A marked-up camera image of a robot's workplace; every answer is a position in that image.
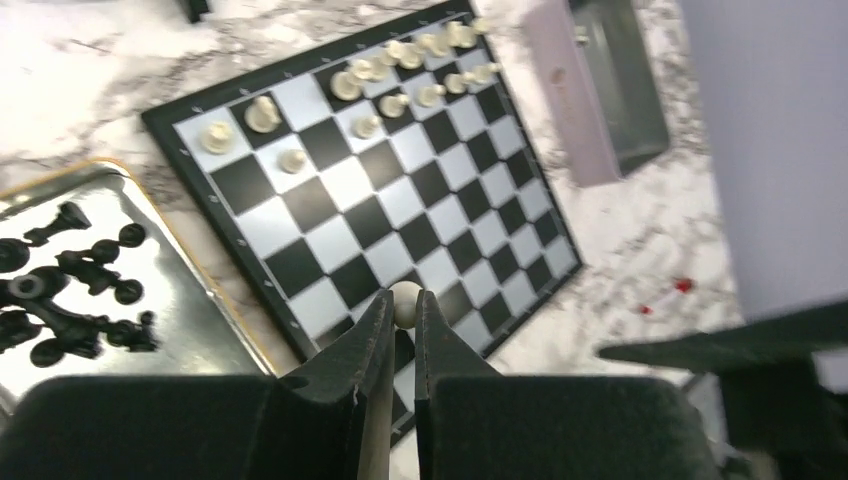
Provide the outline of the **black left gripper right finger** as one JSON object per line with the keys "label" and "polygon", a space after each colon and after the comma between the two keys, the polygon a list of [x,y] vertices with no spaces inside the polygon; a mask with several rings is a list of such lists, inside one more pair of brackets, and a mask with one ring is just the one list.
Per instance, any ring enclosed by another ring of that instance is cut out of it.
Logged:
{"label": "black left gripper right finger", "polygon": [[416,302],[415,413],[424,479],[716,479],[696,409],[642,376],[505,376]]}

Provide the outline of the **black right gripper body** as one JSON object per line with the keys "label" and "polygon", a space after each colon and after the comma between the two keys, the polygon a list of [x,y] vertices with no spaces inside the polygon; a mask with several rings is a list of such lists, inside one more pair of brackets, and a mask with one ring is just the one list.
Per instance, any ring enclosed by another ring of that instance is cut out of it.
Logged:
{"label": "black right gripper body", "polygon": [[847,396],[820,383],[814,354],[847,344],[847,304],[814,306],[736,328],[621,343],[599,357],[711,373],[722,398],[726,479],[844,479]]}

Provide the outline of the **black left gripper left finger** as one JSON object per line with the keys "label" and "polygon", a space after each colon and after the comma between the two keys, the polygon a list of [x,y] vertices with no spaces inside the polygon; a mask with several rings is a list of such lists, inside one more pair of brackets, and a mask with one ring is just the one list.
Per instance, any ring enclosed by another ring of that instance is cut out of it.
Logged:
{"label": "black left gripper left finger", "polygon": [[5,479],[385,479],[394,298],[382,290],[284,377],[81,376],[41,383],[1,436]]}

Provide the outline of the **white pawn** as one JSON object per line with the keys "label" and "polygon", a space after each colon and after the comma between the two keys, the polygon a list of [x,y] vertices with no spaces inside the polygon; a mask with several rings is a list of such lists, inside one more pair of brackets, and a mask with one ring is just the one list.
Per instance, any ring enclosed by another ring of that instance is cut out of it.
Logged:
{"label": "white pawn", "polygon": [[287,149],[277,157],[278,167],[285,173],[296,175],[306,165],[308,156],[301,149]]}
{"label": "white pawn", "polygon": [[446,91],[453,95],[468,92],[477,82],[474,72],[448,73],[443,79]]}
{"label": "white pawn", "polygon": [[438,104],[445,94],[446,88],[444,85],[424,85],[416,91],[415,101],[419,106],[429,108]]}
{"label": "white pawn", "polygon": [[410,98],[406,94],[385,95],[378,102],[378,110],[384,117],[399,118],[406,112],[409,103]]}
{"label": "white pawn", "polygon": [[357,117],[352,124],[352,131],[356,138],[372,138],[382,128],[383,119],[376,114]]}
{"label": "white pawn", "polygon": [[389,290],[394,298],[394,323],[399,329],[409,330],[416,324],[416,305],[422,287],[412,281],[400,281]]}

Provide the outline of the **white rook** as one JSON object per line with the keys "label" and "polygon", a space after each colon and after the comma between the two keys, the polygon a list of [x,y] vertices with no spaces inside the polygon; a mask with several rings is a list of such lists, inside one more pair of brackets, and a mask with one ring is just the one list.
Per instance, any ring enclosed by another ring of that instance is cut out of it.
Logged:
{"label": "white rook", "polygon": [[234,132],[228,121],[211,122],[200,135],[202,148],[212,155],[224,155],[230,152],[234,142]]}

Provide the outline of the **white bishop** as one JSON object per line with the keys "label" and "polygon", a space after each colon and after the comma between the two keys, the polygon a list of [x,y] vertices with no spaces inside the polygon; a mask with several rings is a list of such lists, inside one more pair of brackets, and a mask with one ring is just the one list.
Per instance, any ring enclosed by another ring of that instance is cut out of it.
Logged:
{"label": "white bishop", "polygon": [[266,134],[277,130],[282,124],[280,112],[268,95],[253,98],[245,110],[244,120],[254,132]]}

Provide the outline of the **white chess piece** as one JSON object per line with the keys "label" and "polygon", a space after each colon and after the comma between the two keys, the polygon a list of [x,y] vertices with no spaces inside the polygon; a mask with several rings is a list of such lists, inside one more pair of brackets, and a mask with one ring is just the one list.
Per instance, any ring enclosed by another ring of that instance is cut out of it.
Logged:
{"label": "white chess piece", "polygon": [[438,45],[436,34],[421,34],[412,42],[402,42],[400,45],[400,57],[398,65],[406,70],[421,67],[428,52],[432,52]]}
{"label": "white chess piece", "polygon": [[462,39],[463,26],[461,24],[447,24],[430,34],[428,49],[434,57],[445,57],[452,49],[461,47]]}

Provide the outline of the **white chess piece corner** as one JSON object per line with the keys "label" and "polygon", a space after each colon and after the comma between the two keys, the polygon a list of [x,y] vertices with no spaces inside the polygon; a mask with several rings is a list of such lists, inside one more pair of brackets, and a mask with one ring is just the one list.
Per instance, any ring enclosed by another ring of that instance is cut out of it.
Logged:
{"label": "white chess piece corner", "polygon": [[462,49],[474,48],[478,38],[486,34],[489,29],[489,22],[485,18],[473,19],[468,25],[460,21],[449,21],[445,24],[448,44]]}

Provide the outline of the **white queen piece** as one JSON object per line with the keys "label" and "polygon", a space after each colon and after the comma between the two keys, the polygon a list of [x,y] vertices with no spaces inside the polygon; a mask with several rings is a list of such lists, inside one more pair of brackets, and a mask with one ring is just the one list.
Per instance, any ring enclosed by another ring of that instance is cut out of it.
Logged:
{"label": "white queen piece", "polygon": [[380,82],[389,76],[390,71],[399,63],[406,50],[405,44],[390,40],[380,46],[367,58],[370,65],[370,82]]}

